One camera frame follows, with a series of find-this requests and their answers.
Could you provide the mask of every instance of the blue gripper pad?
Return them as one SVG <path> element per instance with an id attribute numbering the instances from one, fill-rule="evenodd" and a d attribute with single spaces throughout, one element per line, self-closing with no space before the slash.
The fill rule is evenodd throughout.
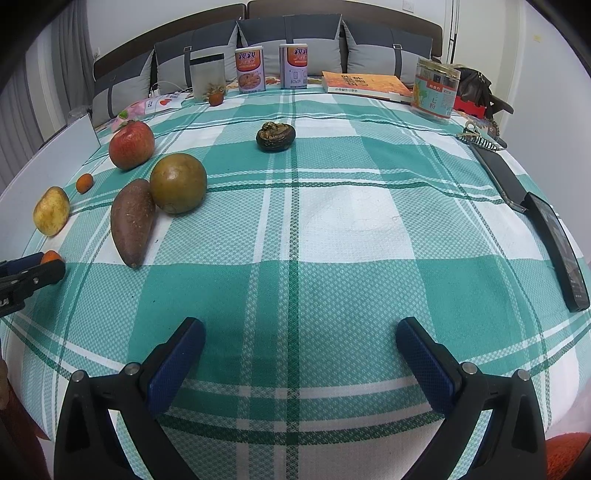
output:
<path id="1" fill-rule="evenodd" d="M 195 319 L 148 384 L 147 407 L 153 417 L 168 410 L 204 345 L 205 327 Z"/>
<path id="2" fill-rule="evenodd" d="M 423 331 L 429 340 L 428 333 Z M 451 413 L 454 407 L 456 388 L 452 379 L 436 359 L 434 352 L 411 326 L 408 319 L 400 321 L 396 328 L 396 345 L 406 360 L 431 408 L 443 415 Z"/>
<path id="3" fill-rule="evenodd" d="M 36 254 L 29 255 L 27 257 L 17 258 L 16 260 L 11 260 L 10 262 L 6 262 L 3 267 L 6 270 L 5 275 L 16 275 L 17 273 L 22 272 L 23 270 L 28 270 L 29 268 L 36 267 L 41 263 L 41 259 L 43 258 L 43 252 L 39 252 Z"/>

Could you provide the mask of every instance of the wall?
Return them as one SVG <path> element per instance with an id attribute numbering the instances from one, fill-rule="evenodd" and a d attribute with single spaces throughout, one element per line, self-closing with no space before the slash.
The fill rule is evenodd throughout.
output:
<path id="1" fill-rule="evenodd" d="M 505 35 L 503 37 L 503 49 L 499 76 L 493 85 L 494 94 L 512 105 L 511 88 L 515 83 L 517 65 L 523 61 L 524 32 L 520 29 L 521 18 L 525 15 L 524 0 L 507 0 L 505 2 Z M 495 120 L 499 124 L 501 133 L 505 125 L 506 117 L 510 113 L 499 112 Z"/>
<path id="2" fill-rule="evenodd" d="M 454 63 L 480 70 L 491 82 L 499 80 L 505 42 L 506 6 L 514 0 L 461 0 Z"/>
<path id="3" fill-rule="evenodd" d="M 548 196 L 589 262 L 591 161 L 586 124 L 591 78 L 562 35 L 522 1 L 524 52 L 514 80 L 515 113 L 506 116 L 503 139 Z"/>
<path id="4" fill-rule="evenodd" d="M 449 23 L 446 22 L 446 8 L 448 8 L 447 4 L 451 5 L 452 0 L 413 1 L 413 15 L 425 18 L 442 27 L 448 27 L 446 25 Z M 239 3 L 239 1 L 169 0 L 163 3 L 161 0 L 88 0 L 90 44 L 93 52 L 95 54 L 100 53 L 102 56 L 159 25 L 199 11 L 235 3 Z M 364 3 L 402 11 L 402 0 L 370 0 Z M 446 49 L 446 47 L 447 42 L 444 41 L 444 48 Z"/>

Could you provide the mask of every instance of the black phone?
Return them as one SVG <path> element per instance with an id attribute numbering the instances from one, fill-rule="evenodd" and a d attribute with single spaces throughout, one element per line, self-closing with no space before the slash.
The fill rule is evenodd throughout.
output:
<path id="1" fill-rule="evenodd" d="M 524 206 L 552 260 L 564 302 L 571 312 L 589 308 L 589 294 L 573 247 L 552 207 L 528 192 Z"/>
<path id="2" fill-rule="evenodd" d="M 475 144 L 469 146 L 505 203 L 531 219 L 552 260 L 566 306 L 571 312 L 588 309 L 589 294 L 583 274 L 573 247 L 552 207 L 537 195 L 527 192 L 498 153 Z"/>
<path id="3" fill-rule="evenodd" d="M 469 147 L 499 190 L 505 203 L 516 212 L 525 213 L 523 201 L 527 192 L 505 160 L 498 153 L 473 143 L 470 143 Z"/>

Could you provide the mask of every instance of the small orange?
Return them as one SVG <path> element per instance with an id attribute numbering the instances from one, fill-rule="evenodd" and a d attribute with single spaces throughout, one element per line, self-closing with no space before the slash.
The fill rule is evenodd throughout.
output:
<path id="1" fill-rule="evenodd" d="M 221 105 L 223 103 L 223 93 L 222 92 L 212 93 L 207 100 L 209 101 L 209 105 L 211 105 L 211 106 Z"/>
<path id="2" fill-rule="evenodd" d="M 45 254 L 43 255 L 43 258 L 41 259 L 41 265 L 43 265 L 44 263 L 50 262 L 52 260 L 64 261 L 64 259 L 60 256 L 60 254 L 57 253 L 55 250 L 48 250 L 47 252 L 45 252 Z"/>
<path id="3" fill-rule="evenodd" d="M 78 190 L 78 193 L 86 193 L 94 184 L 95 180 L 92 178 L 92 175 L 90 173 L 85 173 L 76 180 L 76 190 Z"/>

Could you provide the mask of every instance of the bed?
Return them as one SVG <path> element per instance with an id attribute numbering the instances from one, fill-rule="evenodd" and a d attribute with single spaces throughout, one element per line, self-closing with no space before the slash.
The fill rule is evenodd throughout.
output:
<path id="1" fill-rule="evenodd" d="M 439 126 L 402 104 L 312 84 L 231 89 L 218 107 L 187 100 L 145 121 L 156 152 L 126 173 L 108 156 L 112 134 L 99 134 L 64 185 L 67 226 L 36 232 L 25 252 L 58 251 L 66 277 L 0 322 L 9 364 L 22 364 L 11 381 L 50 438 L 73 371 L 142 361 L 186 316 L 205 323 L 205 350 L 158 421 L 205 480 L 401 478 L 441 422 L 395 348 L 407 316 L 485 373 L 530 370 L 545 428 L 591 376 L 591 316 L 566 309 L 532 224 L 455 138 L 463 117 Z M 295 127 L 289 150 L 257 149 L 267 121 Z M 113 199 L 179 151 L 202 160 L 206 200 L 188 215 L 160 212 L 145 265 L 131 270 L 110 235 Z M 95 178 L 84 196 L 82 173 Z M 149 478 L 114 419 L 134 471 Z"/>

